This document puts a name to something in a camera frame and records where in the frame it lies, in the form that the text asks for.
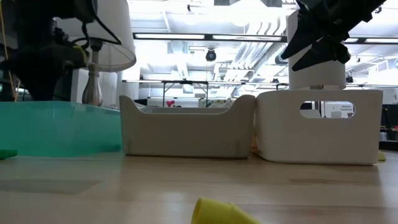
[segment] teal plastic bin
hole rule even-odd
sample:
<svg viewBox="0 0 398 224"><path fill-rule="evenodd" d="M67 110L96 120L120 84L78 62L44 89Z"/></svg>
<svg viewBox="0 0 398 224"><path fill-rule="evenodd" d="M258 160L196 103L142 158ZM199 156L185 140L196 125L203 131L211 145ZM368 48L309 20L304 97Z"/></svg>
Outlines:
<svg viewBox="0 0 398 224"><path fill-rule="evenodd" d="M62 101L0 103L0 149L75 157L121 150L120 112Z"/></svg>

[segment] lamp shade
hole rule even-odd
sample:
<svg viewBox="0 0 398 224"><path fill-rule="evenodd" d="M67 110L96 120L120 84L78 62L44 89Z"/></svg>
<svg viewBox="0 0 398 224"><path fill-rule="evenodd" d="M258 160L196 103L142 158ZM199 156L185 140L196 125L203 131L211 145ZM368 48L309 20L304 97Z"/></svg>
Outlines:
<svg viewBox="0 0 398 224"><path fill-rule="evenodd" d="M132 30L130 24L129 6L126 0L98 0L97 16L120 39L122 45L103 42L98 55L98 67L101 72L118 72L132 67L136 62ZM82 23L78 19L57 19L57 26L69 35L70 40L85 37L81 30ZM87 24L90 37L115 41L96 21Z"/></svg>

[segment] silver lamp base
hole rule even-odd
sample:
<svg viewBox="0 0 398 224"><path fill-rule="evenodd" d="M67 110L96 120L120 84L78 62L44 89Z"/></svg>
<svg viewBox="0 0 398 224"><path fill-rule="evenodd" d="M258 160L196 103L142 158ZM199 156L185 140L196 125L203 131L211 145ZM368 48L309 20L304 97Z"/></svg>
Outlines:
<svg viewBox="0 0 398 224"><path fill-rule="evenodd" d="M100 71L98 65L91 63L88 65L88 82L83 92L81 101L87 105L101 106L102 105L102 91L99 83Z"/></svg>

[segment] white storage box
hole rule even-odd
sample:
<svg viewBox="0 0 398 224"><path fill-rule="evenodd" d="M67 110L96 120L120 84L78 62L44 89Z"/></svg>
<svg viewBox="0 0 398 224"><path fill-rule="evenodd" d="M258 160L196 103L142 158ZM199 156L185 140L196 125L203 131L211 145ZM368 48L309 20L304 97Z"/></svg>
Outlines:
<svg viewBox="0 0 398 224"><path fill-rule="evenodd" d="M350 118L308 118L304 101L349 101ZM377 162L382 92L378 90L287 90L256 99L259 155L274 162L356 164Z"/></svg>
<svg viewBox="0 0 398 224"><path fill-rule="evenodd" d="M120 96L123 151L127 155L247 158L254 96L231 108L142 108Z"/></svg>

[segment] desk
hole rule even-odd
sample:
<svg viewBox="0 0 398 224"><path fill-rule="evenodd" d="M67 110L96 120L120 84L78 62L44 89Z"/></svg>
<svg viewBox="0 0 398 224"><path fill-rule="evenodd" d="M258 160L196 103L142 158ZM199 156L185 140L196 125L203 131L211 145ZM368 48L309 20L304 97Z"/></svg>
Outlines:
<svg viewBox="0 0 398 224"><path fill-rule="evenodd" d="M373 167L100 154L0 161L8 224L190 223L195 202L233 202L263 223L397 223L398 154Z"/></svg>

